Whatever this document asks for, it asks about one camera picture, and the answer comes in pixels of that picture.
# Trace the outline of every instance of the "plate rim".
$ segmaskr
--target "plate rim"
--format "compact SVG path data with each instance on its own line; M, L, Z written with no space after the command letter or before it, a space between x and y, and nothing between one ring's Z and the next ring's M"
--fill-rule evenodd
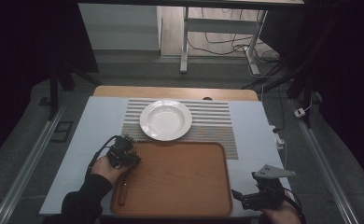
M159 102L162 102L162 105L164 105L164 102L174 103L174 105L171 105L171 106L178 109L184 115L185 122L183 124L183 127L178 132L176 132L172 135L165 135L164 137L161 137L161 135L154 137L154 136L150 135L150 133L148 131L145 130L144 127L147 125L147 123L144 123L144 122L147 120L147 116L144 117L144 115L145 114L148 115L154 108L158 107L158 106L154 106L154 105L158 104ZM150 138L153 138L153 139L156 139L159 141L172 141L172 140L176 140L176 139L182 137L189 131L192 122L193 122L193 117L192 117L191 112L188 109L188 107L185 106L184 104L180 103L179 101L171 100L171 99L162 99L162 100L158 100L158 101L154 101L154 102L150 103L142 110L141 115L139 117L139 126L141 127L141 130Z

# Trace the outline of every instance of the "brown tray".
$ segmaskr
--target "brown tray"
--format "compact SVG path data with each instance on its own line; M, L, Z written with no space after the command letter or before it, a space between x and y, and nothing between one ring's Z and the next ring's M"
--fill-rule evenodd
M119 180L112 211L126 217L226 217L231 189L218 143L138 142L141 163Z

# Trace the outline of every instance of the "black sleeve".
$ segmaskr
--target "black sleeve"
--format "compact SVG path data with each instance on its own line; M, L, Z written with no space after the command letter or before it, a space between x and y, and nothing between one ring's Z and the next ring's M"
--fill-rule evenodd
M101 175L89 175L79 191L68 193L63 199L62 213L47 217L44 224L94 223L101 215L101 200L112 190L112 184Z

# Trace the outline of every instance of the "white plate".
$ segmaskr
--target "white plate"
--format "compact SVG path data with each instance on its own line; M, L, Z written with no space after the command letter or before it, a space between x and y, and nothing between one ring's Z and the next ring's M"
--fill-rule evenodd
M183 136L191 126L189 109L172 100L160 100L148 105L141 113L139 123L149 137L171 141Z

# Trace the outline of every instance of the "human hand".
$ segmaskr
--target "human hand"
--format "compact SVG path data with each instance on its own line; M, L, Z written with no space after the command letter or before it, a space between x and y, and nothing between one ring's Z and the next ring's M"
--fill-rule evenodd
M281 203L275 210L266 208L261 210L261 212L269 218L272 224L301 224L298 212L286 201Z
M120 166L118 169L113 168L107 156L103 156L92 166L91 173L105 177L113 186L129 168L128 166Z

